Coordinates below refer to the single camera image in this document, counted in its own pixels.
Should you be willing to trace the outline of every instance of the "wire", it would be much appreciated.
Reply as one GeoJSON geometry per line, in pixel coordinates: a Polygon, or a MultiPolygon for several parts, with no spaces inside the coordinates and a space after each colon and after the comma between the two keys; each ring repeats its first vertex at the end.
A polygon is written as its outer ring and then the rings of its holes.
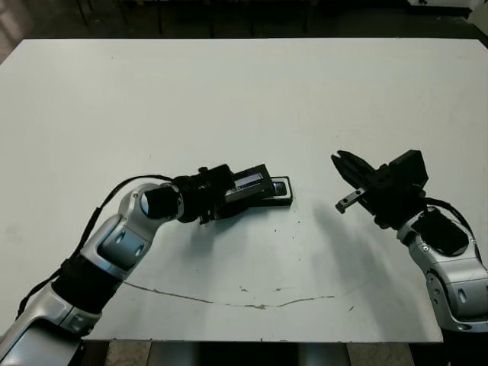
{"type": "Polygon", "coordinates": [[[470,224],[467,223],[467,220],[464,218],[464,216],[461,214],[461,212],[456,210],[451,204],[449,204],[448,202],[445,202],[442,200],[437,200],[435,198],[430,198],[430,197],[425,197],[424,202],[426,204],[430,204],[431,206],[437,206],[437,207],[444,208],[445,210],[449,211],[452,214],[452,216],[456,217],[457,221],[459,221],[459,223],[462,226],[466,227],[469,230],[469,232],[471,233],[471,235],[474,236],[473,230],[471,229],[470,224]]]}
{"type": "Polygon", "coordinates": [[[104,209],[105,206],[107,206],[107,204],[112,200],[112,198],[114,198],[115,195],[123,187],[125,187],[126,185],[128,185],[132,181],[135,181],[137,179],[143,179],[143,178],[159,179],[162,181],[173,181],[170,177],[166,177],[164,175],[157,175],[157,174],[154,174],[154,175],[137,175],[135,177],[128,178],[128,179],[122,181],[121,183],[119,183],[118,185],[116,185],[115,188],[112,189],[110,191],[110,193],[108,194],[108,196],[104,199],[104,201],[101,203],[101,205],[99,207],[96,207],[93,210],[93,213],[90,216],[90,220],[88,220],[88,222],[85,226],[85,229],[83,230],[82,237],[80,238],[78,245],[76,246],[75,250],[70,255],[70,257],[68,259],[65,259],[65,261],[61,264],[61,266],[58,269],[56,269],[51,274],[51,276],[49,276],[44,281],[42,281],[39,284],[36,284],[34,287],[32,287],[32,289],[29,291],[27,296],[21,300],[21,302],[18,305],[18,311],[17,311],[17,316],[15,317],[15,320],[17,320],[18,317],[25,311],[25,308],[27,306],[27,303],[29,302],[29,299],[33,295],[35,295],[37,292],[39,292],[44,286],[46,286],[46,284],[49,281],[52,281],[54,278],[58,277],[61,274],[62,269],[66,266],[66,264],[68,264],[69,261],[74,259],[82,251],[82,248],[85,245],[88,238],[90,237],[90,234],[92,233],[92,230],[95,227],[95,224],[97,223],[97,220],[100,217],[102,210],[104,209]]]}

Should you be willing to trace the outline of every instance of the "robotic arm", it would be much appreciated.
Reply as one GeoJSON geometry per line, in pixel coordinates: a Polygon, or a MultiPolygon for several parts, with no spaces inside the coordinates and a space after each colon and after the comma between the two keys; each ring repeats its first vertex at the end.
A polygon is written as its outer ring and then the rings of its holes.
{"type": "Polygon", "coordinates": [[[337,203],[337,210],[343,214],[358,202],[380,228],[397,231],[422,270],[451,365],[484,364],[488,271],[463,216],[450,204],[425,197],[429,177],[421,152],[410,150],[379,169],[346,151],[332,161],[355,189],[337,203]],[[437,207],[450,211],[455,220],[437,207]]]}
{"type": "Polygon", "coordinates": [[[149,251],[158,228],[170,220],[201,223],[230,217],[248,207],[291,204],[286,177],[270,178],[264,165],[233,174],[227,165],[162,185],[144,184],[122,199],[118,213],[88,239],[101,209],[129,179],[117,186],[90,219],[82,241],[60,270],[21,302],[18,318],[0,342],[0,365],[66,366],[76,362],[106,303],[149,251]],[[27,305],[30,295],[40,290],[27,305]]]}

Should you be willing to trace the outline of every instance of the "crack line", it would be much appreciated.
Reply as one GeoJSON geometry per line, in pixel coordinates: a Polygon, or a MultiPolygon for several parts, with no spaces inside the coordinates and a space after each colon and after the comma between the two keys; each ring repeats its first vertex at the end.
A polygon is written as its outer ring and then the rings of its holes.
{"type": "Polygon", "coordinates": [[[266,310],[269,307],[285,307],[287,305],[291,305],[292,303],[301,303],[304,301],[312,301],[312,300],[320,300],[320,299],[332,299],[335,296],[320,296],[320,297],[308,297],[308,298],[303,298],[303,299],[297,299],[293,301],[288,301],[287,303],[282,303],[280,305],[266,305],[266,304],[261,304],[261,305],[252,305],[252,304],[247,304],[247,305],[238,305],[234,303],[216,303],[215,301],[209,301],[209,300],[203,300],[203,299],[198,299],[196,297],[189,297],[189,296],[184,296],[184,295],[178,295],[178,294],[172,294],[171,292],[164,292],[160,290],[156,290],[155,288],[150,289],[144,286],[139,286],[138,284],[131,284],[130,282],[124,281],[125,284],[134,287],[138,290],[142,291],[148,291],[148,292],[153,292],[154,294],[161,294],[161,295],[166,295],[166,296],[172,296],[172,297],[178,297],[180,299],[186,299],[186,300],[193,300],[193,301],[198,301],[201,303],[214,303],[216,305],[224,305],[226,307],[247,307],[250,309],[257,309],[257,310],[266,310]]]}

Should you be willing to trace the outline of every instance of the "table surface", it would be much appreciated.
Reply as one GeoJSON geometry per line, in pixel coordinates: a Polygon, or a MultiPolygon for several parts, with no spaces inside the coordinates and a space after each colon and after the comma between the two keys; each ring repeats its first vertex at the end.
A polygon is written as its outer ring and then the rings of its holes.
{"type": "Polygon", "coordinates": [[[329,157],[422,150],[488,262],[487,61],[474,40],[22,42],[0,67],[0,333],[119,181],[266,163],[290,209],[163,225],[89,338],[440,340],[395,232],[335,211],[329,157]]]}

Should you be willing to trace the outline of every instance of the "table leg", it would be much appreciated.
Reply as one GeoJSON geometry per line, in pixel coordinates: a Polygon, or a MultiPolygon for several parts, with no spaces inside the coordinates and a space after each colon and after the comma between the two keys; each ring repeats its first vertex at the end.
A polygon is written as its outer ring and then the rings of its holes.
{"type": "Polygon", "coordinates": [[[76,0],[76,4],[78,5],[79,14],[82,16],[83,23],[88,26],[88,21],[86,20],[85,12],[83,11],[82,3],[80,0],[76,0]]]}
{"type": "Polygon", "coordinates": [[[207,13],[208,13],[208,26],[210,28],[210,38],[215,37],[215,24],[214,24],[214,3],[210,0],[210,3],[207,6],[207,13]]]}
{"type": "Polygon", "coordinates": [[[254,13],[252,11],[252,4],[250,1],[246,1],[244,4],[246,5],[246,15],[249,19],[249,33],[251,37],[254,37],[254,13]]]}
{"type": "Polygon", "coordinates": [[[122,1],[123,0],[115,0],[117,2],[117,6],[120,10],[120,15],[122,16],[122,20],[124,21],[124,23],[126,25],[129,24],[129,21],[127,20],[127,16],[125,15],[125,11],[124,11],[124,4],[122,4],[122,1]]]}
{"type": "Polygon", "coordinates": [[[302,31],[306,34],[308,32],[308,20],[310,15],[310,2],[306,0],[303,3],[303,22],[302,22],[302,31]]]}
{"type": "Polygon", "coordinates": [[[161,20],[161,0],[158,0],[156,6],[158,7],[158,32],[162,34],[162,20],[161,20]]]}

